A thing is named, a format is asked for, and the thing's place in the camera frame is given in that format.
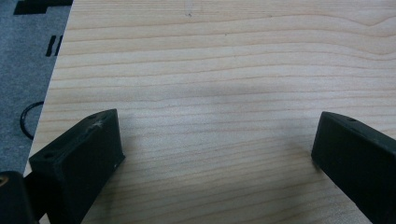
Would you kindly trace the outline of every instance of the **wood grain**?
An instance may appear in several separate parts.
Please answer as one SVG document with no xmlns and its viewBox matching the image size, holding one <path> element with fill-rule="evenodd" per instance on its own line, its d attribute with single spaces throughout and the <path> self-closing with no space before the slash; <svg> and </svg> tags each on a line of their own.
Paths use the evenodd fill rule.
<svg viewBox="0 0 396 224">
<path fill-rule="evenodd" d="M 394 1 L 76 0 L 31 153 L 117 108 L 86 223 L 369 223 L 310 151 L 321 111 L 396 137 L 395 27 Z"/>
</svg>

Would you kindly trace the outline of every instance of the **black cable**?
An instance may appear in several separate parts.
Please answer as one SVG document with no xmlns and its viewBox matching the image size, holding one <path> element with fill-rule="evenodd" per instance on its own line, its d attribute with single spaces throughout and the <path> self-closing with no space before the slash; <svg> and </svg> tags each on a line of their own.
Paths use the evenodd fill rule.
<svg viewBox="0 0 396 224">
<path fill-rule="evenodd" d="M 23 132 L 28 138 L 30 138 L 30 139 L 32 139 L 32 140 L 33 140 L 33 138 L 34 138 L 35 136 L 34 136 L 34 135 L 31 135 L 31 134 L 26 130 L 26 127 L 25 127 L 26 115 L 27 115 L 27 113 L 28 113 L 31 109 L 35 108 L 35 107 L 38 106 L 38 105 L 43 105 L 43 104 L 44 104 L 44 101 L 40 101 L 40 102 L 36 102 L 36 103 L 34 103 L 34 104 L 31 104 L 31 105 L 28 105 L 28 106 L 23 110 L 23 112 L 21 113 L 21 117 L 20 117 L 20 126 L 21 126 L 21 130 L 22 130 L 22 132 Z"/>
</svg>

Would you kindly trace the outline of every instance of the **scratch mark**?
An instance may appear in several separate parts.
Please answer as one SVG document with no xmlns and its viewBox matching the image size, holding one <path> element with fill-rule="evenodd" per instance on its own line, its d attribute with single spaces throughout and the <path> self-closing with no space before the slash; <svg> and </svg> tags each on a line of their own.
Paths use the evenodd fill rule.
<svg viewBox="0 0 396 224">
<path fill-rule="evenodd" d="M 184 1 L 184 14 L 187 17 L 192 17 L 192 8 L 194 7 L 194 3 L 192 0 Z"/>
</svg>

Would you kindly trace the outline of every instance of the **wooden board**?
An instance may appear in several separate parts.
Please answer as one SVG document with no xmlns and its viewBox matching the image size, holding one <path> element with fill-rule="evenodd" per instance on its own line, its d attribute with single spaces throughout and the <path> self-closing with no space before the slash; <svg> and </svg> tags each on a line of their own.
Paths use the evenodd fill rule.
<svg viewBox="0 0 396 224">
<path fill-rule="evenodd" d="M 395 16 L 385 0 L 76 0 L 32 154 L 117 108 L 127 159 L 86 223 L 368 223 L 310 151 L 321 111 L 396 137 Z"/>
</svg>

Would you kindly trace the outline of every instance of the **gray carpet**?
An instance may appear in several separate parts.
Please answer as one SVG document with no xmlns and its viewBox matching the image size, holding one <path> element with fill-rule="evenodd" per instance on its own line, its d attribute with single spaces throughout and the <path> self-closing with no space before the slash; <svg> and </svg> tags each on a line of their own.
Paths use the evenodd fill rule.
<svg viewBox="0 0 396 224">
<path fill-rule="evenodd" d="M 32 140 L 20 129 L 23 109 L 44 101 L 56 61 L 54 52 L 64 33 L 70 7 L 49 7 L 45 14 L 18 15 L 16 0 L 0 0 L 0 172 L 23 173 Z M 52 54 L 46 56 L 56 35 Z M 35 133 L 41 106 L 26 118 L 26 128 Z"/>
</svg>

